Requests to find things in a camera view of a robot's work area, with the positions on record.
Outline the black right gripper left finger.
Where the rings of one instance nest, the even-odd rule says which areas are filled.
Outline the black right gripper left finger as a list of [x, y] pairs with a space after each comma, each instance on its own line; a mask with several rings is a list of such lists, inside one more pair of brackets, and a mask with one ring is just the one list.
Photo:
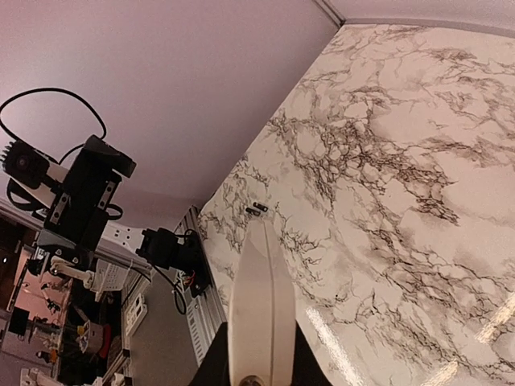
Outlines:
[[221, 323], [189, 386], [230, 386], [228, 323]]

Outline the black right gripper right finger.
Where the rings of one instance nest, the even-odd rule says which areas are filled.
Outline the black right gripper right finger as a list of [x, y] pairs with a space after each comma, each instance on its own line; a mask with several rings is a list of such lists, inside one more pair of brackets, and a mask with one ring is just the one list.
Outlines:
[[292, 386], [332, 386], [323, 373], [308, 341], [297, 322], [295, 325], [295, 343]]

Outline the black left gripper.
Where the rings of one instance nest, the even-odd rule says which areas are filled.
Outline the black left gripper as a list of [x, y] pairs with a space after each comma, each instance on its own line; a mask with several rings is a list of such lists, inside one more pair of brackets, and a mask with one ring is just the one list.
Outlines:
[[36, 244], [68, 258], [92, 253], [109, 221], [114, 193], [122, 179], [134, 173], [136, 162], [93, 135], [62, 179], [50, 175], [54, 165], [43, 155], [37, 158], [37, 181], [54, 196]]

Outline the white remote control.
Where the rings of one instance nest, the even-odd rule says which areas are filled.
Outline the white remote control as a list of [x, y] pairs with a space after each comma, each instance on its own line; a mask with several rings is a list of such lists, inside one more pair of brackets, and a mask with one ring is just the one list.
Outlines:
[[290, 385], [295, 353], [295, 290], [268, 219], [248, 224], [229, 302], [232, 385]]

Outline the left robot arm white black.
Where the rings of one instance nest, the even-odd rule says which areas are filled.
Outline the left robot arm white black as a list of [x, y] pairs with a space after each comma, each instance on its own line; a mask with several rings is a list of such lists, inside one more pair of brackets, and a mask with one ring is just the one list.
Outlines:
[[101, 240], [110, 240], [154, 268], [192, 275], [194, 296], [210, 285], [197, 232], [178, 235], [165, 228], [124, 228], [109, 214], [119, 183], [131, 177], [136, 164], [99, 137], [88, 138], [70, 169], [38, 150], [20, 156], [17, 166], [12, 178], [48, 209], [38, 246], [52, 255], [53, 270], [70, 272], [92, 285], [93, 274], [79, 273], [75, 267], [94, 254]]

